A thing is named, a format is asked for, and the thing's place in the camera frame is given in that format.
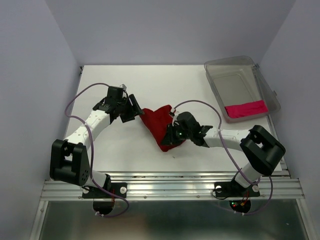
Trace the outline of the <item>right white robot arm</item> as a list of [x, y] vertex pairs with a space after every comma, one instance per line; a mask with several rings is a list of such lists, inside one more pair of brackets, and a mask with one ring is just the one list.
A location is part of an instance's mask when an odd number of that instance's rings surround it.
[[166, 127], [162, 146], [178, 145], [190, 140], [196, 146], [224, 148], [243, 152], [248, 163], [238, 167], [229, 182], [216, 182], [215, 196], [219, 199], [242, 197], [262, 176], [271, 176], [286, 153], [285, 147], [261, 125], [249, 130], [218, 129], [211, 125], [200, 125], [190, 112], [182, 112]]

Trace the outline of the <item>dark red t shirt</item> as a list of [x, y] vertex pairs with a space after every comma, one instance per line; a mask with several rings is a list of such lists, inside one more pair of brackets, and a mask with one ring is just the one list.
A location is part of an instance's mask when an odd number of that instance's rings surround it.
[[150, 131], [154, 137], [157, 145], [162, 152], [168, 152], [169, 150], [182, 145], [185, 141], [181, 141], [173, 145], [162, 145], [161, 142], [165, 137], [168, 124], [172, 123], [173, 118], [170, 116], [172, 106], [167, 104], [157, 110], [151, 110], [149, 108], [143, 108], [144, 114], [140, 115], [143, 124]]

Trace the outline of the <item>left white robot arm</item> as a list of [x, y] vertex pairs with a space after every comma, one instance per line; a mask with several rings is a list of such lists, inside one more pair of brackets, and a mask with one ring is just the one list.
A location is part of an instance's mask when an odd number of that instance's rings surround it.
[[100, 197], [111, 193], [111, 177], [93, 169], [92, 158], [94, 140], [120, 118], [123, 123], [134, 120], [144, 112], [135, 96], [127, 93], [127, 87], [109, 86], [106, 96], [91, 110], [87, 119], [70, 115], [81, 125], [65, 139], [57, 139], [51, 146], [50, 178], [80, 187], [93, 187]]

